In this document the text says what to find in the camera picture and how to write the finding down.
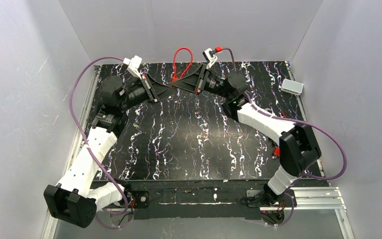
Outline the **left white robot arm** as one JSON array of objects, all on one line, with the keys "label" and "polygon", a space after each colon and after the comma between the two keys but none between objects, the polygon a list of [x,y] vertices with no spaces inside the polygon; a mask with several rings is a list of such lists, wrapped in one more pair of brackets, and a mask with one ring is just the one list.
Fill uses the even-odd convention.
[{"label": "left white robot arm", "polygon": [[117,76],[102,81],[101,108],[92,121],[91,129],[68,172],[53,185],[48,185],[44,198],[52,217],[80,228],[88,227],[96,213],[112,203],[129,201],[124,186],[113,178],[91,189],[94,177],[103,169],[102,161],[115,145],[126,126],[126,112],[143,102],[152,104],[173,95],[175,90],[154,80],[148,74],[123,83]]}]

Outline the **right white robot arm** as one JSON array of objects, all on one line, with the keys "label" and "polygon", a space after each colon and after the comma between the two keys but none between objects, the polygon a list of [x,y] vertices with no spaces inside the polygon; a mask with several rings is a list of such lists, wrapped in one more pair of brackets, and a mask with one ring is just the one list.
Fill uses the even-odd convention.
[{"label": "right white robot arm", "polygon": [[282,201],[291,185],[322,155],[308,123],[277,117],[253,103],[241,72],[232,71],[221,79],[202,65],[192,74],[173,78],[172,86],[194,94],[207,91],[225,98],[222,109],[229,118],[256,129],[279,147],[280,164],[275,174],[259,193],[242,198],[244,205],[274,205]]}]

